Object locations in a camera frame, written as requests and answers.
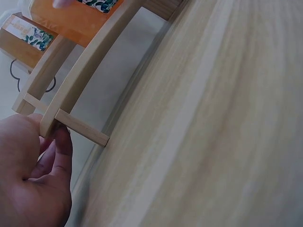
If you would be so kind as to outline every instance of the paper label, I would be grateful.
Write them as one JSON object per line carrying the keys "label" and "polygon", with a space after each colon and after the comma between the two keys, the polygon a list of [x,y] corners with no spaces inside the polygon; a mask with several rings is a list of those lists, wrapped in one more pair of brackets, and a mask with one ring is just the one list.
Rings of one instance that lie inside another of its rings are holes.
{"label": "paper label", "polygon": [[97,10],[108,13],[112,7],[118,2],[118,0],[78,0],[83,4],[96,8]]}
{"label": "paper label", "polygon": [[45,51],[53,40],[51,34],[40,30],[36,26],[15,15],[12,15],[6,21],[2,28],[40,51]]}

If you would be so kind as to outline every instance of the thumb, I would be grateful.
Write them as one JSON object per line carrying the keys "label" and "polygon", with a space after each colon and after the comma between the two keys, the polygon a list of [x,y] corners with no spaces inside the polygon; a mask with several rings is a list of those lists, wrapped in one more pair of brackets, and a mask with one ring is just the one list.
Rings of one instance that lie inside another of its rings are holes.
{"label": "thumb", "polygon": [[54,0],[53,7],[54,8],[62,8],[71,4],[73,0]]}

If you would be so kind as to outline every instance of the green leaf pattern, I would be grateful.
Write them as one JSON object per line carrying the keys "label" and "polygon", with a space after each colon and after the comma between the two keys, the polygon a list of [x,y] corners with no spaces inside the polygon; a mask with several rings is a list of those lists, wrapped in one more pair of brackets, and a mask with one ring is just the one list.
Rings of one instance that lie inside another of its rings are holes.
{"label": "green leaf pattern", "polygon": [[83,4],[96,8],[97,10],[108,13],[118,0],[78,0]]}
{"label": "green leaf pattern", "polygon": [[32,27],[28,35],[25,36],[25,39],[23,39],[23,41],[27,42],[40,51],[45,51],[52,40],[53,35],[48,34],[47,32],[36,27]]}

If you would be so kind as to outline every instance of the light wood piece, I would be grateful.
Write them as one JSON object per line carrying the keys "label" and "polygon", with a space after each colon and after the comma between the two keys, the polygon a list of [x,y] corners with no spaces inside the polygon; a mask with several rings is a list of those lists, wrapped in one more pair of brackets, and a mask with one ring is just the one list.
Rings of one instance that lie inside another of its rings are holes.
{"label": "light wood piece", "polygon": [[40,100],[74,46],[75,43],[63,36],[56,37],[23,86],[12,107],[14,111],[24,115],[35,111],[36,107],[25,101],[24,96],[30,94]]}
{"label": "light wood piece", "polygon": [[303,2],[191,0],[87,183],[80,226],[302,226]]}
{"label": "light wood piece", "polygon": [[55,119],[98,145],[102,147],[107,145],[109,140],[107,135],[93,129],[87,124],[84,124],[65,111],[59,110]]}
{"label": "light wood piece", "polygon": [[164,20],[169,20],[183,0],[147,0],[144,7]]}
{"label": "light wood piece", "polygon": [[42,103],[40,100],[36,99],[35,97],[33,97],[32,95],[30,95],[29,93],[26,93],[24,96],[24,101],[28,102],[29,104],[31,104],[33,107],[35,107],[36,109],[38,109],[39,111],[45,113],[48,106],[45,105],[44,103]]}
{"label": "light wood piece", "polygon": [[84,50],[40,123],[42,136],[47,137],[51,132],[59,109],[68,114],[71,112],[96,68],[143,2],[144,0],[125,0]]}

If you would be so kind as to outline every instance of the wooden frame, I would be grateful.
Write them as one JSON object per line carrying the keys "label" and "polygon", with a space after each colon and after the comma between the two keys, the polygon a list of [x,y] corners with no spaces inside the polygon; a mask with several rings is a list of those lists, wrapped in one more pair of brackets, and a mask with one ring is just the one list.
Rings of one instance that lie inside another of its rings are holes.
{"label": "wooden frame", "polygon": [[15,101],[13,110],[25,115],[33,113],[36,108],[42,111],[44,116],[40,123],[40,133],[43,137],[51,133],[57,122],[61,122],[91,141],[106,146],[109,140],[107,135],[75,119],[70,112],[98,65],[140,7],[145,4],[146,8],[168,19],[180,1],[125,0],[84,50],[50,105],[46,106],[41,98],[75,46],[75,43],[59,35],[34,68]]}

